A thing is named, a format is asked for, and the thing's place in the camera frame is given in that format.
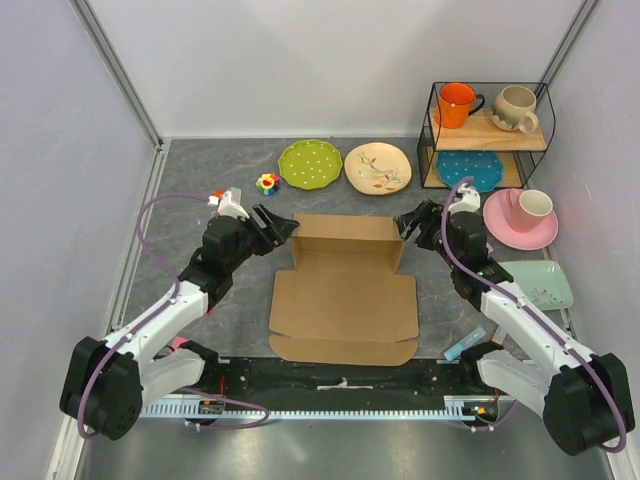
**green polka dot plate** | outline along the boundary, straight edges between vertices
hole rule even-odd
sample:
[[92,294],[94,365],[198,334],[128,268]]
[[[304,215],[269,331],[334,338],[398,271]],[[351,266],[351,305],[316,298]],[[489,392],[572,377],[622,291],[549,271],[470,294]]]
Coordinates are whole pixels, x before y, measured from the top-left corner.
[[342,158],[336,147],[321,140],[301,140],[288,146],[278,160],[280,176],[303,190],[324,188],[340,176]]

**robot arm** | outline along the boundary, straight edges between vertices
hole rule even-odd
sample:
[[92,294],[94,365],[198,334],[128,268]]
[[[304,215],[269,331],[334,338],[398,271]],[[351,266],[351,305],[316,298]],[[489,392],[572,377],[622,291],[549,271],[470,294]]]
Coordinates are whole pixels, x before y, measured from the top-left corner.
[[[526,298],[513,277],[489,257],[483,219],[473,213],[480,207],[477,193],[463,186],[457,194],[461,198],[451,205],[447,219],[447,237],[453,255],[477,275],[515,296],[517,303],[452,262],[442,242],[442,205],[425,201],[412,212],[397,217],[398,231],[407,240],[417,229],[416,244],[436,251],[449,264],[451,279],[460,296],[503,327],[534,363],[525,364],[501,346],[483,343],[462,354],[461,362],[470,381],[498,388],[533,410],[542,417],[556,444],[569,455],[576,455],[616,438],[619,432],[609,405],[584,367],[570,355],[568,349],[571,348],[590,360],[590,366],[611,393],[626,430],[633,430],[635,418],[622,362],[613,354],[595,355]],[[525,306],[542,319],[544,328],[533,321]],[[550,331],[564,338],[564,345],[560,345]]]
[[[253,214],[248,214],[240,206],[239,190],[225,192],[217,215],[202,236],[202,247],[194,252],[178,278],[177,295],[172,289],[123,329],[101,341],[86,337],[76,345],[60,409],[78,418],[88,380],[107,354],[112,357],[89,394],[84,423],[112,440],[131,429],[143,406],[197,383],[207,362],[212,361],[210,357],[216,355],[214,352],[193,342],[156,359],[158,352],[184,327],[218,304],[232,286],[232,273],[245,260],[270,253],[285,243],[298,225],[262,205],[254,206]],[[167,302],[169,306],[160,309]],[[111,351],[123,337],[127,342]]]

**pink saucer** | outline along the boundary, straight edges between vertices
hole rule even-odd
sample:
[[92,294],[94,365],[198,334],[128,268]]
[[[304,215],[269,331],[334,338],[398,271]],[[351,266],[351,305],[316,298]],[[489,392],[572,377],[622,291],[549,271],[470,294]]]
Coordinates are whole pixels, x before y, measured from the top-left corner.
[[505,245],[518,250],[538,250],[549,245],[558,235],[558,217],[551,212],[540,225],[526,233],[516,232],[509,225],[509,189],[491,195],[484,204],[484,223]]

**cardboard box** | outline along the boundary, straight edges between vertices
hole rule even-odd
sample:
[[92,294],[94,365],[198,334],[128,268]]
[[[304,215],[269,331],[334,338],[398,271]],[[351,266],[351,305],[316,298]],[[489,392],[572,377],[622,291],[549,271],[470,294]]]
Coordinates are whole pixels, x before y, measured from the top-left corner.
[[296,270],[276,272],[269,327],[283,359],[396,366],[418,344],[416,280],[396,275],[404,241],[391,217],[295,215]]

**plate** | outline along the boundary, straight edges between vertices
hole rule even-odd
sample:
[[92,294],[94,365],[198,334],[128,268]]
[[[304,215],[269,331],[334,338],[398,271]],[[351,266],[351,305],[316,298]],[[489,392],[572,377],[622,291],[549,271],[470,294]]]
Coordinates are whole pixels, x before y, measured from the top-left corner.
[[558,310],[573,305],[573,293],[560,265],[552,260],[500,262],[540,310]]
[[349,152],[344,171],[353,188],[367,195],[389,195],[411,180],[411,164],[402,150],[388,143],[367,143]]
[[484,204],[484,223],[491,234],[508,247],[518,250],[538,250],[553,242],[558,235],[558,217],[555,212],[551,212],[551,215],[528,232],[517,232],[511,228],[509,190],[494,193]]
[[321,140],[301,140],[288,146],[278,160],[280,176],[303,190],[324,188],[340,176],[342,158],[337,148]]
[[449,188],[472,176],[478,193],[487,193],[502,181],[504,165],[495,152],[444,151],[438,153],[436,170]]

